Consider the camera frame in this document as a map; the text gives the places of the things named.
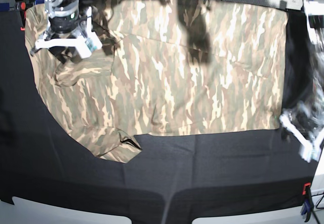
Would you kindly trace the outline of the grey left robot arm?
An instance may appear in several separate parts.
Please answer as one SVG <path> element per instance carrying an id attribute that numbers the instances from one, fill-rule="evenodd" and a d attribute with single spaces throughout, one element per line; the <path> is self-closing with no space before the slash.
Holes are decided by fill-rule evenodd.
<path id="1" fill-rule="evenodd" d="M 296 106 L 284 109 L 282 127 L 300 142 L 300 157 L 319 161 L 323 142 L 323 0 L 303 0 L 308 34 L 312 90 Z"/>

